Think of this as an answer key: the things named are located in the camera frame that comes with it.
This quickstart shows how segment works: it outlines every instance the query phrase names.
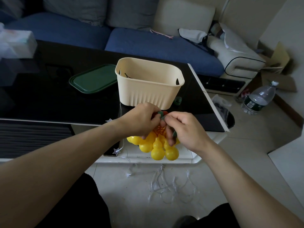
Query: beige plastic basket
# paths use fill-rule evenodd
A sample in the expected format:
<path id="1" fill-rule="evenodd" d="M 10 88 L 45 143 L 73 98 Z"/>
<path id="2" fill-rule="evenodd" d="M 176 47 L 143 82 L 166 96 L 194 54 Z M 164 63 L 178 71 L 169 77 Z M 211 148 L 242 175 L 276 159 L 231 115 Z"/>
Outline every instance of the beige plastic basket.
<path id="1" fill-rule="evenodd" d="M 185 83 L 176 66 L 138 58 L 120 59 L 115 73 L 120 101 L 129 106 L 150 102 L 161 110 L 169 109 Z"/>

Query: gray sofa cushion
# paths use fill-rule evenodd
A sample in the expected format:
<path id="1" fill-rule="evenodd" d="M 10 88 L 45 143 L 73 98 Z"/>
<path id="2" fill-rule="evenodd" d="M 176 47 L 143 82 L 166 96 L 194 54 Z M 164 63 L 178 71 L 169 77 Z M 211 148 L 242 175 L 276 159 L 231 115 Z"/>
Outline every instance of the gray sofa cushion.
<path id="1" fill-rule="evenodd" d="M 148 31 L 153 25 L 159 0 L 108 0 L 106 24 Z"/>
<path id="2" fill-rule="evenodd" d="M 94 26 L 103 26 L 107 0 L 43 0 L 44 8 Z"/>

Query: black pants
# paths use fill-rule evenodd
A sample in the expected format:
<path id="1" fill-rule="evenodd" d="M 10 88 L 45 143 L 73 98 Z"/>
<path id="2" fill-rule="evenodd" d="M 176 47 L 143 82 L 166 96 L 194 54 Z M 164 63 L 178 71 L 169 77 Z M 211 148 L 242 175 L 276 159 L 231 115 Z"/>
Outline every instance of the black pants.
<path id="1" fill-rule="evenodd" d="M 41 227 L 111 227 L 109 210 L 99 195 L 96 183 L 88 174 L 72 185 L 68 192 L 36 226 Z M 228 203 L 187 227 L 237 227 L 238 222 Z"/>

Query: tissue box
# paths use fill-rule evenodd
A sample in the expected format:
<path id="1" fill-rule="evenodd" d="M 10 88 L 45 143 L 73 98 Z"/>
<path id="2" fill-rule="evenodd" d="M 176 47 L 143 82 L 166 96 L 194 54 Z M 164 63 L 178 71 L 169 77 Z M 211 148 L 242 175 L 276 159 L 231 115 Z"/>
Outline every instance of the tissue box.
<path id="1" fill-rule="evenodd" d="M 32 31 L 3 29 L 0 33 L 0 57 L 33 58 L 37 48 Z"/>

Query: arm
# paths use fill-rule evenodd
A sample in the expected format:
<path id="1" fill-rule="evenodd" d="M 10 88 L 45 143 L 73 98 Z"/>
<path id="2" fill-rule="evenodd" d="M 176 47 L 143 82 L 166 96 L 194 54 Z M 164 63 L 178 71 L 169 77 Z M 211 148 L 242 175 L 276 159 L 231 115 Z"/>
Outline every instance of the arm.
<path id="1" fill-rule="evenodd" d="M 113 144 L 148 134 L 160 109 L 139 104 L 121 118 L 0 165 L 0 227 L 34 227 Z"/>
<path id="2" fill-rule="evenodd" d="M 214 141 L 189 113 L 171 112 L 165 122 L 173 127 L 180 142 L 197 153 L 213 172 L 240 227 L 304 227 L 303 222 L 274 199 Z M 172 131 L 167 129 L 169 144 Z"/>

